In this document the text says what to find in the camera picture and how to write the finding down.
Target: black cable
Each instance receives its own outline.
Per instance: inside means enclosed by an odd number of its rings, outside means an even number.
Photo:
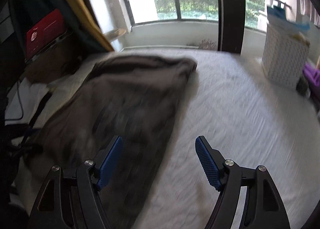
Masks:
[[[46,103],[49,101],[49,99],[51,98],[52,96],[52,93],[50,92],[47,92],[47,94],[41,99],[39,105],[38,105],[38,108],[36,110],[36,113],[33,115],[33,117],[31,118],[30,122],[29,122],[29,125],[28,125],[28,128],[29,129],[32,129],[33,126],[35,125],[36,123],[36,120],[38,119],[39,115],[41,114],[42,110],[44,109]],[[27,138],[30,136],[30,134],[25,134],[23,140],[21,141],[21,144],[24,144],[26,141],[27,141]]]
[[[19,104],[20,104],[21,111],[22,111],[22,116],[18,119],[5,119],[4,121],[19,121],[23,118],[24,111],[23,111],[22,102],[21,102],[21,98],[20,98],[19,83],[21,83],[20,80],[17,81],[17,93],[18,93]]]

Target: purple object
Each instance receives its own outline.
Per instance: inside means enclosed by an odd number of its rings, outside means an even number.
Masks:
[[[303,74],[309,82],[310,90],[320,100],[320,70],[314,69],[309,63],[306,63]]]

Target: brown blanket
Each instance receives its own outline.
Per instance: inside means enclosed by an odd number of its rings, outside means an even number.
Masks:
[[[130,228],[147,198],[170,139],[191,59],[117,57],[93,68],[70,101],[45,124],[35,142],[41,155],[27,160],[33,176],[50,167],[92,159],[114,135],[124,149],[101,201],[114,228]]]

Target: balcony railing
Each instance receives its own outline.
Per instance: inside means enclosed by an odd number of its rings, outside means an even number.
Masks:
[[[218,0],[124,0],[124,3],[132,26],[162,21],[219,20]],[[246,0],[246,27],[257,28],[259,11],[265,11],[266,3],[291,9],[280,0]]]

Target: red box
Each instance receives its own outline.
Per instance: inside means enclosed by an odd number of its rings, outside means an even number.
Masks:
[[[32,58],[50,42],[67,31],[58,9],[50,12],[34,25],[26,34],[26,59]]]

